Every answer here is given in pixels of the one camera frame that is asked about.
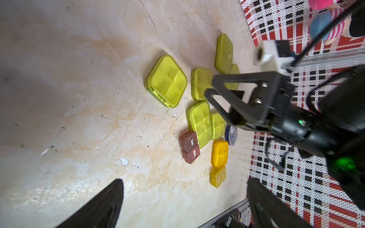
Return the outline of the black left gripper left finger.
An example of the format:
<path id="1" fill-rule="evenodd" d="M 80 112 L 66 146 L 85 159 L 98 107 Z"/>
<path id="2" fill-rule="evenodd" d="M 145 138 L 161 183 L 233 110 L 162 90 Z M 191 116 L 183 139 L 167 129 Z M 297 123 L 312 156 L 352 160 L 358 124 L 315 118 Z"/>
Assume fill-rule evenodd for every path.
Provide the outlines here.
<path id="1" fill-rule="evenodd" d="M 124 183 L 115 179 L 59 228 L 114 228 L 124 199 Z"/>

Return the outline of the round blue pillbox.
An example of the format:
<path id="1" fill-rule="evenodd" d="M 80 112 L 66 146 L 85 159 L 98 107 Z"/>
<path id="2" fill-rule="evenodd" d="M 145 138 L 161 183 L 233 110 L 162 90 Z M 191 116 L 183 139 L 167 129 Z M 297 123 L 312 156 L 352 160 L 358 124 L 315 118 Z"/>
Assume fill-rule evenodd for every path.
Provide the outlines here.
<path id="1" fill-rule="evenodd" d="M 236 144 L 237 137 L 238 129 L 232 125 L 227 125 L 224 134 L 225 141 L 227 141 L 230 146 L 234 146 Z"/>

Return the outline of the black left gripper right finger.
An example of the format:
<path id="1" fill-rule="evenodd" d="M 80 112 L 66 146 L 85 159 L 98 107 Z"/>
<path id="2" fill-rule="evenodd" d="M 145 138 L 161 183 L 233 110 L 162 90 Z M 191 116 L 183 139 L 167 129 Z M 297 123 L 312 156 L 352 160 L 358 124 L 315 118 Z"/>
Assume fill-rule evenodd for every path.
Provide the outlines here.
<path id="1" fill-rule="evenodd" d="M 247 197 L 254 228 L 311 228 L 312 226 L 291 210 L 258 179 L 249 178 Z"/>

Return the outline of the green pillbox with cross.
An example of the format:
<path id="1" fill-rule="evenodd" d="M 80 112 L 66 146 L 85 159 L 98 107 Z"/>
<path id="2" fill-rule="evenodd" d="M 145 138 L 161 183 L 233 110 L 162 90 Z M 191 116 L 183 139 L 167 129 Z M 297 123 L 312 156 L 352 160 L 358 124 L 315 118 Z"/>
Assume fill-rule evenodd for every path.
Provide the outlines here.
<path id="1" fill-rule="evenodd" d="M 203 67 L 194 68 L 191 72 L 192 98 L 195 101 L 206 100 L 205 91 L 212 89 L 213 71 Z"/>

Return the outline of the small brown pillbox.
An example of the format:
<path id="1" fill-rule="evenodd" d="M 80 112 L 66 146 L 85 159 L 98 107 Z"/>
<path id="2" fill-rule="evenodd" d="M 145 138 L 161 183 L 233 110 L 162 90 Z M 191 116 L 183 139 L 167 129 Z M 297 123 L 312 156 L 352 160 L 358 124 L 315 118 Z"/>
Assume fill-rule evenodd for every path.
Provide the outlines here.
<path id="1" fill-rule="evenodd" d="M 188 131 L 179 138 L 182 155 L 188 164 L 192 164 L 201 154 L 197 133 Z"/>

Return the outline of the white square pillbox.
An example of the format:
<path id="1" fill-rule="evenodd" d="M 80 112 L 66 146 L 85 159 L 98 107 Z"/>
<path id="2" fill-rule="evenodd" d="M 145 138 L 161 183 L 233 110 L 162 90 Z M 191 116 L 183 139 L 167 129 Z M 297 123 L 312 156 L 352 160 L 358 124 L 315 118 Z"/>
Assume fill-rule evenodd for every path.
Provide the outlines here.
<path id="1" fill-rule="evenodd" d="M 225 129 L 226 121 L 223 117 L 218 112 L 212 113 L 212 140 L 221 138 L 225 133 Z"/>

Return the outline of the small yellow transparent pillbox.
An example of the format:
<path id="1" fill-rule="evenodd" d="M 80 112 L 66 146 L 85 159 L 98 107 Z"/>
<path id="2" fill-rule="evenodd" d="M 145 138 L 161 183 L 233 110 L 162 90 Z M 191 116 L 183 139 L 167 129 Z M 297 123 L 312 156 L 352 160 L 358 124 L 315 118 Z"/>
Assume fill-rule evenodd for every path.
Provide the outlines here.
<path id="1" fill-rule="evenodd" d="M 219 188 L 226 179 L 226 166 L 213 167 L 210 171 L 210 184 L 215 188 Z"/>

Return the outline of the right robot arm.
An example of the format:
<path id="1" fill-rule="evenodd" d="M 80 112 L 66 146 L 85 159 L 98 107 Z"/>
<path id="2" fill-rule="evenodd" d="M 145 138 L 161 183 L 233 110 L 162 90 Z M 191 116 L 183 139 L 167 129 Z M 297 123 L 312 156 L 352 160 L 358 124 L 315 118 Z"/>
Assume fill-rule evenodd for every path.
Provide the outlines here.
<path id="1" fill-rule="evenodd" d="M 216 75 L 204 95 L 224 120 L 270 134 L 298 148 L 303 158 L 323 157 L 328 173 L 352 202 L 365 208 L 365 67 L 348 68 L 326 81 L 342 83 L 308 109 L 292 104 L 295 86 L 276 71 Z"/>

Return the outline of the green pillbox front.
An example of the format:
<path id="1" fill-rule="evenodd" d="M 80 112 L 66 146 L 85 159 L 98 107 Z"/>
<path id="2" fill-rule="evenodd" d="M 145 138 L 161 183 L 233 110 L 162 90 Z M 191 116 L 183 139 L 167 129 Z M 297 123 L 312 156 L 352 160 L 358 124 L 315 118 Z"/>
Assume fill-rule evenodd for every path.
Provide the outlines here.
<path id="1" fill-rule="evenodd" d="M 144 81 L 146 90 L 167 108 L 179 105 L 187 85 L 187 76 L 170 55 L 161 56 Z"/>

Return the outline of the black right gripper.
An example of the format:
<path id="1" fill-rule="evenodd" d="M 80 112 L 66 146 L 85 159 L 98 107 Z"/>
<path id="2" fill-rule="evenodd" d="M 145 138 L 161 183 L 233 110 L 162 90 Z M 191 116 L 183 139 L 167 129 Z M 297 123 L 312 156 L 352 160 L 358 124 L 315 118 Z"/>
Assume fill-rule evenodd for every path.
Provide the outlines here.
<path id="1" fill-rule="evenodd" d="M 279 72 L 215 75 L 208 102 L 238 128 L 268 133 L 298 148 L 301 156 L 323 157 L 342 147 L 342 130 L 318 115 L 293 105 L 294 85 Z"/>

